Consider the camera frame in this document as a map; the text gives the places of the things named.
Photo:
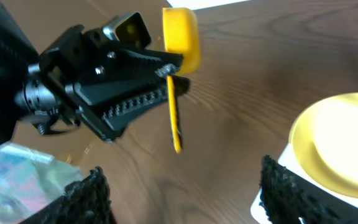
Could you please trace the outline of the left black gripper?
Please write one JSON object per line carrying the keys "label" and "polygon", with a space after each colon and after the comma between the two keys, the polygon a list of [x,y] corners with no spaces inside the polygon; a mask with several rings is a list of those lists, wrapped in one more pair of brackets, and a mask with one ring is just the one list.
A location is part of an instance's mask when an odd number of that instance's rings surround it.
{"label": "left black gripper", "polygon": [[83,29],[68,28],[29,65],[14,102],[41,135],[56,134],[51,127],[60,119],[84,123],[111,142],[133,120],[168,101],[167,77],[184,56],[110,40],[100,28]]}

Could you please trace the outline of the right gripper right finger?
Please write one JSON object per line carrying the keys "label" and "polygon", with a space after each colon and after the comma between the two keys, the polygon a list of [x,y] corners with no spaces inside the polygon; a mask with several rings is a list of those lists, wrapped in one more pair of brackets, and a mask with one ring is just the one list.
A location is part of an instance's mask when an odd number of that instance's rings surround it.
{"label": "right gripper right finger", "polygon": [[262,159],[260,203],[272,223],[358,224],[358,208],[281,166]]}

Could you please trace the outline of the yellow measuring scoop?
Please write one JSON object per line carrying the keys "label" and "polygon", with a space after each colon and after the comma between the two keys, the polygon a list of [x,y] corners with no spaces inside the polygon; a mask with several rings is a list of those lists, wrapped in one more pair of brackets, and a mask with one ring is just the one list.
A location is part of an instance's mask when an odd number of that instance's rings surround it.
{"label": "yellow measuring scoop", "polygon": [[[200,65],[201,52],[198,24],[195,13],[185,7],[165,7],[162,9],[162,26],[165,51],[181,54],[182,65],[176,72],[179,75],[194,72]],[[183,150],[181,143],[178,106],[176,100],[173,75],[167,76],[167,93],[170,115],[170,126],[173,147],[176,153]]]}

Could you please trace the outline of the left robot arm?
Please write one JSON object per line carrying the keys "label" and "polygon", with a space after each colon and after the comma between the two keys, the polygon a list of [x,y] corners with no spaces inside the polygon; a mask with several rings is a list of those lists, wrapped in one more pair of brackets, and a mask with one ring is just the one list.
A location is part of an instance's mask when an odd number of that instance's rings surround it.
{"label": "left robot arm", "polygon": [[0,145],[18,121],[43,136],[55,134],[57,121],[84,124],[111,142],[146,111],[184,95],[183,54],[149,50],[150,42],[135,12],[92,30],[70,27],[38,53],[0,2]]}

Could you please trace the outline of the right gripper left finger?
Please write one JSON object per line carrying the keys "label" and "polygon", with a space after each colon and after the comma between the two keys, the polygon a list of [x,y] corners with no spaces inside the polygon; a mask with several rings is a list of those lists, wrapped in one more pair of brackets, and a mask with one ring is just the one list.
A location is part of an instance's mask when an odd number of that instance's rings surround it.
{"label": "right gripper left finger", "polygon": [[116,224],[110,188],[101,167],[65,187],[64,194],[21,224]]}

